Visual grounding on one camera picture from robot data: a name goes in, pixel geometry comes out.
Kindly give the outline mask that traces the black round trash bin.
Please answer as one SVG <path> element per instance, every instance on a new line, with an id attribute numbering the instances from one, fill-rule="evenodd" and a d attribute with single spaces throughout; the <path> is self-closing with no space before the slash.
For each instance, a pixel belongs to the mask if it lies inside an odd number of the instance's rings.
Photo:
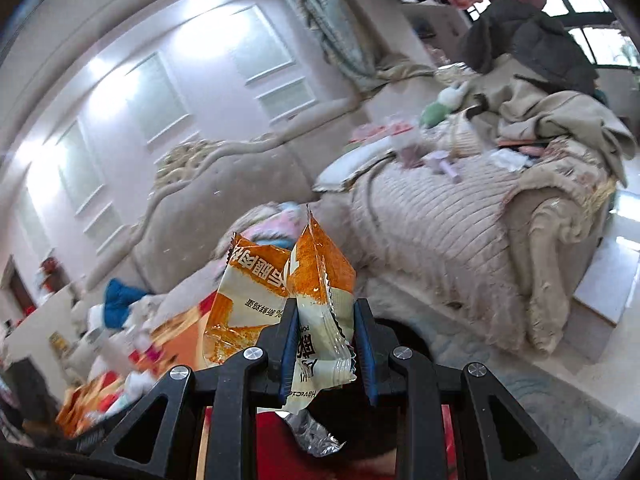
<path id="1" fill-rule="evenodd" d="M 392 318 L 375 318 L 374 320 L 377 326 L 385 326 L 394 332 L 398 346 L 407 347 L 413 352 L 422 354 L 429 361 L 434 361 L 427 342 L 412 326 Z"/>

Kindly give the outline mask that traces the red orange love blanket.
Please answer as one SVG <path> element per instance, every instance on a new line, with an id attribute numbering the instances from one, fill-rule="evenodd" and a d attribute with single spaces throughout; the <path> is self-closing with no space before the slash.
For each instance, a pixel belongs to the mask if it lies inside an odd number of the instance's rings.
<path id="1" fill-rule="evenodd" d="M 175 365 L 185 365 L 192 370 L 208 367 L 203 356 L 203 332 L 215 297 L 215 294 L 208 295 L 196 306 L 153 330 L 148 351 L 142 352 L 125 342 L 134 378 L 127 379 L 105 364 L 104 359 L 96 358 L 88 382 L 65 393 L 56 416 L 64 436 L 76 437 L 99 419 L 113 414 L 116 408 L 122 408 L 134 396 L 132 389 L 140 386 L 142 378 L 160 379 Z"/>

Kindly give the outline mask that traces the blue cushion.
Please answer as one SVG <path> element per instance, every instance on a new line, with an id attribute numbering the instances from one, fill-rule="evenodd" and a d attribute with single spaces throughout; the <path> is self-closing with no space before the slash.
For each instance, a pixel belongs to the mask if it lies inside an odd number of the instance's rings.
<path id="1" fill-rule="evenodd" d="M 110 330 L 120 330 L 129 316 L 131 305 L 147 294 L 145 290 L 128 286 L 118 278 L 112 278 L 104 292 L 105 327 Z"/>

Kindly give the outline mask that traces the beige tufted sofa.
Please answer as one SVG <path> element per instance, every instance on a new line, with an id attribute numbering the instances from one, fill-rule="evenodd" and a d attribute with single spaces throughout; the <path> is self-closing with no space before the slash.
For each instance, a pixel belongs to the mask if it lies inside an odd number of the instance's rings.
<path id="1" fill-rule="evenodd" d="M 122 232 L 84 278 L 99 299 L 111 278 L 154 295 L 204 272 L 228 227 L 269 202 L 308 207 L 353 268 L 423 287 L 456 302 L 491 344 L 552 353 L 570 317 L 608 199 L 620 181 L 600 154 L 570 136 L 510 141 L 455 114 L 420 134 L 421 154 L 446 150 L 460 183 L 395 153 L 341 193 L 312 190 L 350 150 L 350 130 L 371 110 L 434 96 L 426 78 L 381 91 L 367 106 L 337 100 L 292 127 L 251 141 L 198 141 L 160 167 L 142 219 Z"/>

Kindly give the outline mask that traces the pink blue folded blanket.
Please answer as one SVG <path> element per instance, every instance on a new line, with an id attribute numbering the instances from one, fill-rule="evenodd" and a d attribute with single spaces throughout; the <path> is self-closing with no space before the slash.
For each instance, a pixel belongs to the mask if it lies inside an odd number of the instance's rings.
<path id="1" fill-rule="evenodd" d="M 258 245 L 273 245 L 291 250 L 308 221 L 308 207 L 294 202 L 269 202 L 258 205 L 236 219 L 210 254 L 221 259 L 228 254 L 234 234 Z"/>

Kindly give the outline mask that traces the light patterned area rug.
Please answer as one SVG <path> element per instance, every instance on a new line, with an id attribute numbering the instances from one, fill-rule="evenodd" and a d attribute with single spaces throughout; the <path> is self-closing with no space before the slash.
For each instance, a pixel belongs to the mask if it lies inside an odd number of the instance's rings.
<path id="1" fill-rule="evenodd" d="M 481 362 L 514 396 L 582 479 L 614 479 L 639 442 L 639 424 L 518 356 L 486 344 L 462 324 L 377 278 L 358 282 L 372 313 L 412 327 L 435 361 Z"/>

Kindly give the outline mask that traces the white pillow with trim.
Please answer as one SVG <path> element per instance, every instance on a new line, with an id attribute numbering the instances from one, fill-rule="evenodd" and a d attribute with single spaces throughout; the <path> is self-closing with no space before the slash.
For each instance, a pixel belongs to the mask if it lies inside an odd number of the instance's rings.
<path id="1" fill-rule="evenodd" d="M 360 145 L 329 164 L 314 181 L 312 190 L 316 193 L 346 192 L 359 177 L 390 156 L 394 156 L 394 150 L 388 136 Z"/>

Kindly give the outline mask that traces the purple handheld fan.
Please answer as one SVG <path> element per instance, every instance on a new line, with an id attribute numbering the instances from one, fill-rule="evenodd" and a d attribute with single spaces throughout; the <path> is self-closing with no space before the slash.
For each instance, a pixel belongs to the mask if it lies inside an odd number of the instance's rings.
<path id="1" fill-rule="evenodd" d="M 450 154 L 447 151 L 432 151 L 423 157 L 424 162 L 436 174 L 446 174 L 446 176 L 454 183 L 460 183 L 462 177 L 454 169 L 450 160 Z"/>

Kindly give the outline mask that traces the green plush toy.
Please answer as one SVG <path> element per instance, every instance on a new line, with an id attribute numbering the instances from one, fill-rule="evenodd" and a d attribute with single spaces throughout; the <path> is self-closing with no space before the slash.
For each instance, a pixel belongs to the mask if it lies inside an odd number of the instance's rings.
<path id="1" fill-rule="evenodd" d="M 438 101 L 431 102 L 421 113 L 419 125 L 421 128 L 433 128 L 445 120 L 450 113 L 448 106 Z"/>

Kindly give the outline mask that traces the white plush toy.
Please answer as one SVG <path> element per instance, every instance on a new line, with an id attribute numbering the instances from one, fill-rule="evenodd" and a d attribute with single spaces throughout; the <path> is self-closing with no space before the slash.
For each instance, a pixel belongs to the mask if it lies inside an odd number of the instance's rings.
<path id="1" fill-rule="evenodd" d="M 437 102 L 450 112 L 454 112 L 461 107 L 470 88 L 471 83 L 469 81 L 456 82 L 439 92 Z"/>

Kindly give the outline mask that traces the beige coat on sofa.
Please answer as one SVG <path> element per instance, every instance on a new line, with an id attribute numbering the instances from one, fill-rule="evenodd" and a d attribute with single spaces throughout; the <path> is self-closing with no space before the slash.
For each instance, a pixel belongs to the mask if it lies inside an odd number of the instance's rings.
<path id="1" fill-rule="evenodd" d="M 598 152 L 617 180 L 626 185 L 623 161 L 633 159 L 637 148 L 629 129 L 592 96 L 574 90 L 548 93 L 540 88 L 543 83 L 511 55 L 500 56 L 491 72 L 473 80 L 472 89 L 484 98 L 487 110 L 472 123 L 495 138 L 510 141 L 570 136 Z"/>

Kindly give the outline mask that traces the dark jacket on sofa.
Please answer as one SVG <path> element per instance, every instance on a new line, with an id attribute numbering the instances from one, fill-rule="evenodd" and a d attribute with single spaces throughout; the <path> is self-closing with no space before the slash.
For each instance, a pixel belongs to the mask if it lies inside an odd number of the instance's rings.
<path id="1" fill-rule="evenodd" d="M 598 72 L 556 18 L 518 0 L 495 0 L 460 39 L 459 60 L 489 73 L 508 54 L 557 86 L 594 96 Z"/>

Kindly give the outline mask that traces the teal patterned curtain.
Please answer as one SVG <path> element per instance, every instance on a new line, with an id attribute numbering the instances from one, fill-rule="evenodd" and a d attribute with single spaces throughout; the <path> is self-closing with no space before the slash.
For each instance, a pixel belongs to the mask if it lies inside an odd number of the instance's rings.
<path id="1" fill-rule="evenodd" d="M 372 92 L 390 81 L 346 0 L 288 1 L 316 37 L 324 57 L 360 92 Z"/>

